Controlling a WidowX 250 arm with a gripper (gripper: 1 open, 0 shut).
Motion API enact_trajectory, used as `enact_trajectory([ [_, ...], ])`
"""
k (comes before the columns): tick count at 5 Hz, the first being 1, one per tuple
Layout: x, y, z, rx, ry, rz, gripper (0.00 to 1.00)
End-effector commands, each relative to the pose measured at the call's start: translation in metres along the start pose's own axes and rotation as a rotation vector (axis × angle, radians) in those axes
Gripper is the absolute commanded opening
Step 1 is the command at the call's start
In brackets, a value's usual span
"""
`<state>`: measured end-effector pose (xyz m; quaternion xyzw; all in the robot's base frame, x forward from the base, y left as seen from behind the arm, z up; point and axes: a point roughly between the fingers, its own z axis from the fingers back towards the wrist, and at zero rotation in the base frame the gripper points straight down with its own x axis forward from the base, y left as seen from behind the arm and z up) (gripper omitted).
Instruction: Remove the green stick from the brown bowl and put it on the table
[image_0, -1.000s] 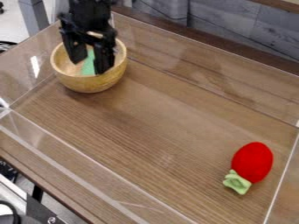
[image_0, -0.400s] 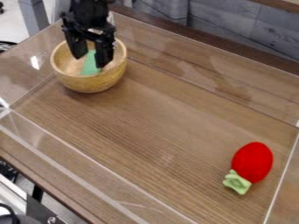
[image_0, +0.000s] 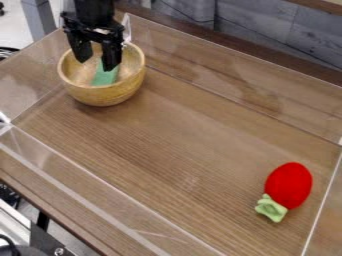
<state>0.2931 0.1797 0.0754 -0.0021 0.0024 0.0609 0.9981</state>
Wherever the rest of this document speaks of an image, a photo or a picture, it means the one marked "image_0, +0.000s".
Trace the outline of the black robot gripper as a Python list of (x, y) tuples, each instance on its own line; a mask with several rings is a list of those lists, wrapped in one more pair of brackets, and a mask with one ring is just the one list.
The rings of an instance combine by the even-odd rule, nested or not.
[(63, 29), (76, 60), (92, 57), (91, 42), (101, 43), (103, 70), (111, 71), (122, 62), (124, 26), (114, 19), (115, 0), (63, 0)]

